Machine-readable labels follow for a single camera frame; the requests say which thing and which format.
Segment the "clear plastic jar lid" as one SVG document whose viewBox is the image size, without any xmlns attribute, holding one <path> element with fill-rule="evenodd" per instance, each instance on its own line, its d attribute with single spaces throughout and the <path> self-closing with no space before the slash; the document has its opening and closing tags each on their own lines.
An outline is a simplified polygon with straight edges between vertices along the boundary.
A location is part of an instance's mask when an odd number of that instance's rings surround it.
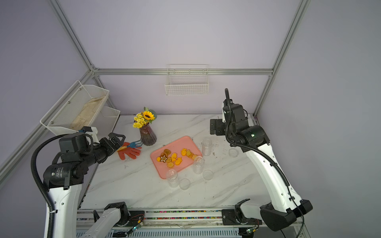
<svg viewBox="0 0 381 238">
<path fill-rule="evenodd" d="M 231 158 L 237 158 L 238 155 L 239 155 L 239 151 L 238 151 L 237 149 L 235 149 L 235 148 L 231 148 L 231 149 L 229 150 L 228 154 L 229 154 L 229 156 L 230 156 Z"/>
</svg>

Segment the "clear plastic cookie jar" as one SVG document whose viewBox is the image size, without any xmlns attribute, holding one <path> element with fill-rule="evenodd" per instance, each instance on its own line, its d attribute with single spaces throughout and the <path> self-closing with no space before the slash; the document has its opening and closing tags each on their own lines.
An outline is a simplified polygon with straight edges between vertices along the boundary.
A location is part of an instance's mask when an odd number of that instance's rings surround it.
<svg viewBox="0 0 381 238">
<path fill-rule="evenodd" d="M 202 154 L 203 156 L 209 156 L 212 153 L 212 140 L 205 138 L 202 141 Z"/>
</svg>

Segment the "beige cloth in basket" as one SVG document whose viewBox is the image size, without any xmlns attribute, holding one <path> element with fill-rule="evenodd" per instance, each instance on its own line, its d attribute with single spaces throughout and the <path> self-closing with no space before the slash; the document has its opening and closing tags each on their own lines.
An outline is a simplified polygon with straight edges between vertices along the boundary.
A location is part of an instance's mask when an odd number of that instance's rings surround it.
<svg viewBox="0 0 381 238">
<path fill-rule="evenodd" d="M 105 96 L 92 98 L 90 101 L 85 103 L 78 116 L 70 124 L 69 128 L 78 131 L 84 126 L 89 126 L 104 99 Z"/>
</svg>

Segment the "yellow sunflower bouquet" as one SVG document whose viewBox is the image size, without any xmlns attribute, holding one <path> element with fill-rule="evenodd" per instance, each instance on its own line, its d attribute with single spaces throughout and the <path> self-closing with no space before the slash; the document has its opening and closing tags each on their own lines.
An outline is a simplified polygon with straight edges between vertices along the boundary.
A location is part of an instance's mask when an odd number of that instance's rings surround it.
<svg viewBox="0 0 381 238">
<path fill-rule="evenodd" d="M 141 129 L 157 119 L 157 113 L 153 109 L 144 107 L 143 111 L 134 116 L 133 128 Z"/>
</svg>

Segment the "clear jar with brown cookies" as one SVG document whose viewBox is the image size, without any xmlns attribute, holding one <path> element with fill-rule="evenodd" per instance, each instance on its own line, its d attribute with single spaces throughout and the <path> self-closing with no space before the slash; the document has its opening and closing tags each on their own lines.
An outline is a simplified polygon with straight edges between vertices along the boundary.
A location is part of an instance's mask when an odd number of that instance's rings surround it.
<svg viewBox="0 0 381 238">
<path fill-rule="evenodd" d="M 166 174 L 166 180 L 170 187 L 176 188 L 179 186 L 178 172 L 176 170 L 169 170 Z"/>
</svg>

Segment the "aluminium frame profile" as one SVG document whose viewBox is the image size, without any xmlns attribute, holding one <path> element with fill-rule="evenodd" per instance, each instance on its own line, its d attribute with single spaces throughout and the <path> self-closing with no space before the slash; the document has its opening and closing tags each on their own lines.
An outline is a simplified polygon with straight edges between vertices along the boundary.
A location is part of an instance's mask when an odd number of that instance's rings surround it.
<svg viewBox="0 0 381 238">
<path fill-rule="evenodd" d="M 98 86 L 103 87 L 102 81 L 99 79 L 100 75 L 181 75 L 190 77 L 191 75 L 206 74 L 211 75 L 267 75 L 268 80 L 261 94 L 259 102 L 253 113 L 254 117 L 259 115 L 261 108 L 266 100 L 266 97 L 273 85 L 279 68 L 287 54 L 289 46 L 295 36 L 297 28 L 303 19 L 310 1 L 300 1 L 297 7 L 295 16 L 293 17 L 290 28 L 286 34 L 286 38 L 282 43 L 279 54 L 276 58 L 274 66 L 271 69 L 265 68 L 96 68 L 91 64 L 88 54 L 85 52 L 84 46 L 81 44 L 77 34 L 75 33 L 69 19 L 64 12 L 62 5 L 59 1 L 48 1 L 53 13 L 61 24 L 64 32 L 68 35 L 70 42 L 73 44 L 75 50 L 84 61 L 86 65 L 86 73 L 80 78 L 80 83 L 86 83 L 89 79 L 94 78 Z M 30 135 L 15 149 L 5 162 L 1 165 L 1 186 L 3 186 L 13 175 L 16 167 L 19 165 L 22 158 L 27 154 L 36 141 L 41 138 L 45 133 L 45 128 L 38 125 Z"/>
</svg>

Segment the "clear jar with orange cookies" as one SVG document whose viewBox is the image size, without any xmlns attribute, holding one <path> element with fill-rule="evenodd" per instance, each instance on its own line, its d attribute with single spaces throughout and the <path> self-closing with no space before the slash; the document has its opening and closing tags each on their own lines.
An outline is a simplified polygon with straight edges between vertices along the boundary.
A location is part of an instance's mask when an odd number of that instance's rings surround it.
<svg viewBox="0 0 381 238">
<path fill-rule="evenodd" d="M 204 158 L 200 156 L 196 157 L 193 161 L 193 166 L 192 166 L 193 172 L 195 174 L 201 174 L 203 172 L 203 168 L 204 168 Z"/>
</svg>

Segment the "brown and orange cookies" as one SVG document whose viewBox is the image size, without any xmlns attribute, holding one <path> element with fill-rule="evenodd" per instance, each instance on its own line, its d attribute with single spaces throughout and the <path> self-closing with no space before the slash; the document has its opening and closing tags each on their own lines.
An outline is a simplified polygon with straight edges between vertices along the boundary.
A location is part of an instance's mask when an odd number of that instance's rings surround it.
<svg viewBox="0 0 381 238">
<path fill-rule="evenodd" d="M 157 157 L 158 162 L 163 162 L 163 163 L 170 163 L 172 161 L 171 159 L 171 151 L 169 149 L 165 149 L 160 156 Z"/>
</svg>

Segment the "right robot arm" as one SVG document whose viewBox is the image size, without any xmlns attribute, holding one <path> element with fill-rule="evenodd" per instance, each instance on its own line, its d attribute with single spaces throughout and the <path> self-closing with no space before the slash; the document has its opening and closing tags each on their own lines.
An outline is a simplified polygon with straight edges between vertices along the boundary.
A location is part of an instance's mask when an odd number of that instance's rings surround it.
<svg viewBox="0 0 381 238">
<path fill-rule="evenodd" d="M 210 121 L 210 134 L 225 136 L 231 147 L 242 150 L 254 164 L 270 196 L 270 202 L 264 205 L 254 204 L 249 198 L 235 204 L 234 222 L 246 225 L 256 219 L 277 232 L 301 218 L 303 227 L 304 216 L 313 209 L 311 202 L 302 199 L 293 189 L 278 164 L 264 129 L 249 125 L 245 109 L 233 103 L 228 89 L 225 89 L 225 97 L 223 118 Z"/>
</svg>

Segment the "pink plastic tray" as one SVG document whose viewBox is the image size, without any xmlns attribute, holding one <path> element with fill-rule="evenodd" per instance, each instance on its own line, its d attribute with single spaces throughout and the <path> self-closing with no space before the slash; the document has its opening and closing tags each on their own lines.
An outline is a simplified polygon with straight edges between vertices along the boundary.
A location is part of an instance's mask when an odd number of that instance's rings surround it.
<svg viewBox="0 0 381 238">
<path fill-rule="evenodd" d="M 180 172 L 193 164 L 202 153 L 189 136 L 184 136 L 151 153 L 150 158 L 161 179 L 166 179 L 167 172 Z"/>
</svg>

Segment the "red rubber glove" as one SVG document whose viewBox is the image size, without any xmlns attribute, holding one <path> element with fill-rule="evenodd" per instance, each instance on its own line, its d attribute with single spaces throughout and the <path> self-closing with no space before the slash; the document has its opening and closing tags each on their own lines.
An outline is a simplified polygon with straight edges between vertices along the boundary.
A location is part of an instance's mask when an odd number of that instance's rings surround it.
<svg viewBox="0 0 381 238">
<path fill-rule="evenodd" d="M 128 156 L 131 159 L 136 159 L 141 154 L 142 147 L 130 147 L 130 143 L 125 142 L 123 146 L 118 149 L 117 153 L 121 160 L 126 160 Z"/>
</svg>

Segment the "white mesh wall basket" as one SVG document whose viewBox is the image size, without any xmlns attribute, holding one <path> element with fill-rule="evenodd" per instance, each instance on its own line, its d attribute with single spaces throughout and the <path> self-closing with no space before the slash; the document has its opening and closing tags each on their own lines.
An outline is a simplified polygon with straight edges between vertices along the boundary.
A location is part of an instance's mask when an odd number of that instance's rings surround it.
<svg viewBox="0 0 381 238">
<path fill-rule="evenodd" d="M 109 90 L 76 81 L 43 116 L 40 124 L 54 135 L 95 127 L 98 138 L 113 132 L 120 111 L 107 106 Z"/>
</svg>

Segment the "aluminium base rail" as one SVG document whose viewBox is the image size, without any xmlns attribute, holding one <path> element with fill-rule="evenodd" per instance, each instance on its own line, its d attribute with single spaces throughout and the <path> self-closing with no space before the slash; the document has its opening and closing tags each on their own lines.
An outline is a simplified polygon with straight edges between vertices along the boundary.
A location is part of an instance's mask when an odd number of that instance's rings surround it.
<svg viewBox="0 0 381 238">
<path fill-rule="evenodd" d="M 110 205 L 105 210 L 77 211 L 65 206 L 47 213 L 48 238 L 107 237 L 243 237 L 252 238 L 268 225 L 259 219 L 239 219 L 233 209 L 129 210 Z"/>
</svg>

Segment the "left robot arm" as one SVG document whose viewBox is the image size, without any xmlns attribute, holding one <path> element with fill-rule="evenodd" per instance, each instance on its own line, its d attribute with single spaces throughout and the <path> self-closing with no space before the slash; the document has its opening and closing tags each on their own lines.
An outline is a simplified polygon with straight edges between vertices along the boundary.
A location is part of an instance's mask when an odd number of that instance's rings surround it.
<svg viewBox="0 0 381 238">
<path fill-rule="evenodd" d="M 83 130 L 52 137 L 40 144 L 31 157 L 31 173 L 46 205 L 44 237 L 72 238 L 76 234 L 79 194 L 89 167 L 105 162 L 120 149 L 126 137 L 110 133 L 108 138 L 95 142 Z M 37 157 L 49 143 L 58 140 L 60 151 L 39 176 Z"/>
</svg>

